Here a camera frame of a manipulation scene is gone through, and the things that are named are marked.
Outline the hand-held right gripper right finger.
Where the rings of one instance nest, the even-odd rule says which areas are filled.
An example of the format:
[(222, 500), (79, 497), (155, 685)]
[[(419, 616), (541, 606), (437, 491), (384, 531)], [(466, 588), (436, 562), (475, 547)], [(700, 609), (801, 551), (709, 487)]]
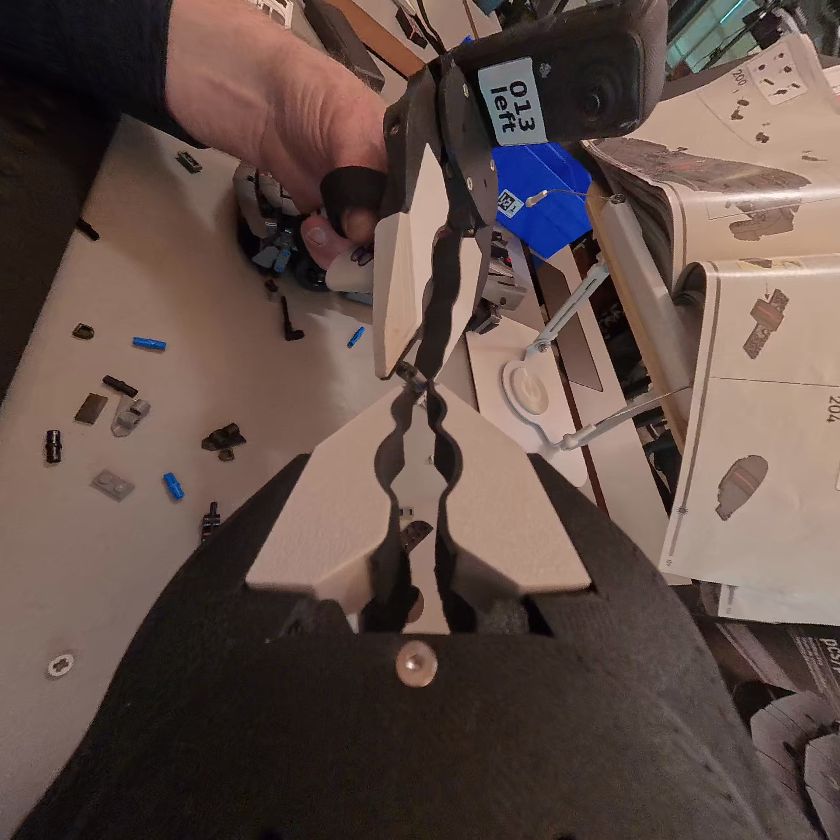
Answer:
[(445, 483), (434, 572), (448, 630), (527, 624), (525, 599), (590, 589), (529, 454), (443, 386), (428, 387), (427, 421)]

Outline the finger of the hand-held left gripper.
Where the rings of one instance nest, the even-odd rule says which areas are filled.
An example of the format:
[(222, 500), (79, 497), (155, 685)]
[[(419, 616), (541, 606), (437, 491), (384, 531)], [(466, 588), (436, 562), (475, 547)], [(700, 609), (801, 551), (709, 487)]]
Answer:
[(427, 380), (437, 379), (473, 317), (486, 268), (480, 243), (461, 232), (441, 236), (433, 249), (431, 293), (423, 313), (415, 364)]
[(422, 327), (434, 245), (448, 211), (444, 172), (427, 143), (410, 208), (383, 218), (374, 232), (373, 360), (382, 380), (392, 375)]

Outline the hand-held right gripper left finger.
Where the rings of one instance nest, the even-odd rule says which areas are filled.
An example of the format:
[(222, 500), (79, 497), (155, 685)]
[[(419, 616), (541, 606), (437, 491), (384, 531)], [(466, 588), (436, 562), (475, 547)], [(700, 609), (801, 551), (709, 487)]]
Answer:
[(316, 447), (246, 575), (259, 594), (336, 602), (401, 633), (414, 604), (393, 489), (417, 394), (397, 386)]

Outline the grey lego car model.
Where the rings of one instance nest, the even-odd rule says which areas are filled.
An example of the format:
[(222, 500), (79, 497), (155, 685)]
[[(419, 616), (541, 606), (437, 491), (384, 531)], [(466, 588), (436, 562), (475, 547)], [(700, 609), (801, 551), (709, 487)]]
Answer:
[[(339, 258), (338, 268), (325, 270), (313, 260), (303, 242), (303, 215), (281, 184), (270, 174), (241, 162), (234, 173), (233, 186), (238, 243), (264, 283), (270, 277), (278, 286), (280, 278), (289, 273), (306, 290), (334, 291), (352, 301), (372, 304), (372, 246), (352, 250), (350, 256)], [(500, 231), (494, 230), (484, 290), (466, 331), (482, 334), (493, 330), (502, 316), (521, 306), (527, 292), (514, 275), (508, 242)]]

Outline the grey two-stud lego plate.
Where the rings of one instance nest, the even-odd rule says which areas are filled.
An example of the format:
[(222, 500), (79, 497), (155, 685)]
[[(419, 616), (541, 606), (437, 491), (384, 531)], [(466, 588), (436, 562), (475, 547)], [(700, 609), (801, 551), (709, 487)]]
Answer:
[(109, 469), (103, 469), (97, 473), (91, 479), (89, 486), (117, 502), (126, 500), (135, 490), (134, 483)]

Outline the light grey lego axle connector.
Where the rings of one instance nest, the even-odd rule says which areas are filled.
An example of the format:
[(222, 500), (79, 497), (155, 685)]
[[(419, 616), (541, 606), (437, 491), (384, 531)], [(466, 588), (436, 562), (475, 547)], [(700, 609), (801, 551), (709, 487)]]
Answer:
[(129, 436), (149, 415), (150, 411), (151, 404), (149, 402), (128, 395), (121, 396), (110, 425), (112, 435), (116, 438)]

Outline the lego instruction booklet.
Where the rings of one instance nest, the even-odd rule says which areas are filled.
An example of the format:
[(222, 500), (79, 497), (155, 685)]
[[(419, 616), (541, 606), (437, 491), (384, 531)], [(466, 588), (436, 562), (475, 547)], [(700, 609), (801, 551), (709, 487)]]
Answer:
[(667, 572), (720, 613), (838, 626), (838, 67), (807, 35), (584, 146), (588, 202), (682, 462)]

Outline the dark printed lego box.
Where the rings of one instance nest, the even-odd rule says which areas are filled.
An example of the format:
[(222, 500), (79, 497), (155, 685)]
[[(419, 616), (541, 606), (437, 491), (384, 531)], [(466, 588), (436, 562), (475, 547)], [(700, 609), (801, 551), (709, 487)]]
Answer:
[(839, 629), (696, 618), (773, 784), (839, 838)]

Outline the person's left hand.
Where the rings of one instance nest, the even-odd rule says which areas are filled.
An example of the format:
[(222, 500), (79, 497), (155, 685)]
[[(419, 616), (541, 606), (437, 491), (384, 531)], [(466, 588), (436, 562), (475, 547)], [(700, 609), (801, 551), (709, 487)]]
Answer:
[(377, 215), (343, 214), (344, 235), (320, 215), (336, 169), (387, 169), (385, 102), (346, 67), (246, 2), (171, 6), (165, 98), (195, 140), (270, 173), (301, 214), (302, 239), (323, 269), (372, 240)]

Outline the white book stand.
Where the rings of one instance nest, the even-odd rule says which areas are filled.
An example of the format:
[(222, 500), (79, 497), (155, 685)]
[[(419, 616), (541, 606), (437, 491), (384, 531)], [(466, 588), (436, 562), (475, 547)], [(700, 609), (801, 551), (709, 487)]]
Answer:
[[(583, 477), (584, 448), (631, 425), (635, 414), (665, 407), (686, 424), (697, 348), (644, 240), (641, 217), (629, 196), (614, 194), (596, 213), (602, 262), (591, 268), (561, 311), (541, 332), (508, 318), (485, 333), (467, 332), (480, 414), (528, 455), (540, 455), (567, 479)], [(653, 390), (609, 417), (576, 428), (570, 397), (551, 350), (595, 289), (610, 278), (647, 367)]]

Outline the blue plastic bin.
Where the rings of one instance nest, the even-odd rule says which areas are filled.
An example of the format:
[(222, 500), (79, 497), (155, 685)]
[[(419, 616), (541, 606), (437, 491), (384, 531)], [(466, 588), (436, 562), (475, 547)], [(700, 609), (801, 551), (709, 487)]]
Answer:
[(543, 258), (592, 230), (583, 165), (556, 143), (497, 147), (497, 223)]

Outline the black flat box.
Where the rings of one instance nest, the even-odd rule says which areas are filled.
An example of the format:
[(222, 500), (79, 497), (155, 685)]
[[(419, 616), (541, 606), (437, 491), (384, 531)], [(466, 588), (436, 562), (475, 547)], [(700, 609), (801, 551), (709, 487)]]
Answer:
[(368, 88), (381, 93), (385, 78), (343, 12), (324, 1), (306, 1), (304, 15), (325, 51)]

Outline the black dotted chair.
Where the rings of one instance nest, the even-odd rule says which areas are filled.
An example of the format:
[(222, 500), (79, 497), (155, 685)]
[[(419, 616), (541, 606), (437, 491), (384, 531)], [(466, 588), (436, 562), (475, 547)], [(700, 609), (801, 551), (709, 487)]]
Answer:
[(1, 74), (1, 398), (14, 379), (119, 117)]

